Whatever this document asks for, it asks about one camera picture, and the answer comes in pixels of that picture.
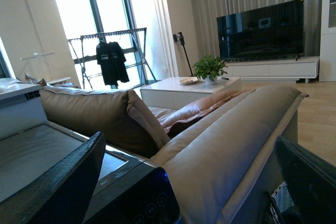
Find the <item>pink cushion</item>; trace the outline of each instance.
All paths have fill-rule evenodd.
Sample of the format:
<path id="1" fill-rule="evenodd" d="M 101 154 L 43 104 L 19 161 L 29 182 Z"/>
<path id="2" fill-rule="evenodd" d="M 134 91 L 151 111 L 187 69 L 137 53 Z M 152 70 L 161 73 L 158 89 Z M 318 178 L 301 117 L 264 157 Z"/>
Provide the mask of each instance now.
<path id="1" fill-rule="evenodd" d="M 246 91 L 247 90 L 220 91 L 198 99 L 170 115 L 161 123 L 161 125 L 164 127 L 169 137 L 174 137 L 214 111 L 216 108 L 219 108 L 224 103 Z"/>

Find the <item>hanging clothes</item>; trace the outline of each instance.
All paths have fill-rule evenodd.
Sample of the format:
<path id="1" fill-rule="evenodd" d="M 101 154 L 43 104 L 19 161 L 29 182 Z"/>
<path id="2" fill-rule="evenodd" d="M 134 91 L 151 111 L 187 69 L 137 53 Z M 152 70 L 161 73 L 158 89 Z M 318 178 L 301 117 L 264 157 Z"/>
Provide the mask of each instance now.
<path id="1" fill-rule="evenodd" d="M 100 65 L 105 85 L 118 85 L 117 81 L 130 81 L 127 75 L 125 55 L 117 42 L 99 42 L 96 47 L 97 64 Z"/>

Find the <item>white tv stand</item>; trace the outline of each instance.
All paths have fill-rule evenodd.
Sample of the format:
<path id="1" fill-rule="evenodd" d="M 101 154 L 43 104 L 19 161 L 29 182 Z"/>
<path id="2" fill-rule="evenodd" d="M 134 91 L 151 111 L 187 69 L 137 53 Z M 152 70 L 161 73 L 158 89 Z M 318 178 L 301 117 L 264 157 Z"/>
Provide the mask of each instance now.
<path id="1" fill-rule="evenodd" d="M 230 62 L 228 76 L 241 77 L 243 82 L 291 82 L 305 79 L 308 83 L 319 74 L 319 56 L 295 59 Z"/>

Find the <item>coffee table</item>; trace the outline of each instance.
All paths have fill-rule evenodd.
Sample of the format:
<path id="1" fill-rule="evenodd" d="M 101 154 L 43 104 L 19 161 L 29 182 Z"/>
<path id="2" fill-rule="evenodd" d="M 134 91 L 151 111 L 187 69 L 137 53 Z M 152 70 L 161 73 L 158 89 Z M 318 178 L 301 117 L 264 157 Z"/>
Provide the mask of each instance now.
<path id="1" fill-rule="evenodd" d="M 181 84 L 187 77 L 170 77 L 154 84 L 140 88 L 141 97 L 148 106 L 180 109 L 197 99 L 223 90 L 241 90 L 240 77 L 229 80 L 217 79 L 215 85 L 205 85 L 204 80 L 197 83 Z"/>

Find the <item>sofa armrest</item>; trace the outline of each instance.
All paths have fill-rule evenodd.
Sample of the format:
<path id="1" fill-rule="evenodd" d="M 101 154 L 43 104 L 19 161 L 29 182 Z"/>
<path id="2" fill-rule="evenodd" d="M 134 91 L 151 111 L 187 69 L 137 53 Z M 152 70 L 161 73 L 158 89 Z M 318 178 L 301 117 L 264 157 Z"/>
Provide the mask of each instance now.
<path id="1" fill-rule="evenodd" d="M 185 223 L 235 218 L 305 96 L 290 86 L 243 93 L 150 159 L 166 170 Z"/>

